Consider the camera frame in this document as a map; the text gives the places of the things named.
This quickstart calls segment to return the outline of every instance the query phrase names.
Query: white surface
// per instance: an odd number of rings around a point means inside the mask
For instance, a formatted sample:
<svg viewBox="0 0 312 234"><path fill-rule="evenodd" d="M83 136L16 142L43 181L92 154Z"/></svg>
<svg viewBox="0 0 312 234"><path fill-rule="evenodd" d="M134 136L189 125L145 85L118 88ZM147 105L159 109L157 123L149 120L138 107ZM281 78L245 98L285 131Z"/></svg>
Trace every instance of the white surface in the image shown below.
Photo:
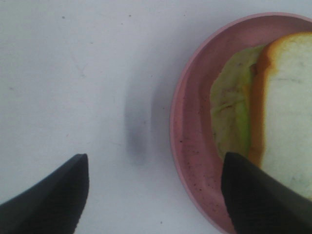
<svg viewBox="0 0 312 234"><path fill-rule="evenodd" d="M88 153L77 234L218 234L175 170L176 82L224 24L267 11L312 17L310 2L2 0L0 202Z"/></svg>

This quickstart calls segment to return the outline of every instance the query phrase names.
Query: bread slice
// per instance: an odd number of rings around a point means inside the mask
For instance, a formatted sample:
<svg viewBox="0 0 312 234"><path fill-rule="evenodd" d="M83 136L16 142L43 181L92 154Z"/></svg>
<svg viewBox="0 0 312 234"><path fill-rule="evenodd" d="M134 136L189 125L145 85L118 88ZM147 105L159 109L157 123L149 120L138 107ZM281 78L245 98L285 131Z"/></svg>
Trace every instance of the bread slice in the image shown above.
<svg viewBox="0 0 312 234"><path fill-rule="evenodd" d="M256 67L248 158L312 199L312 32L267 45Z"/></svg>

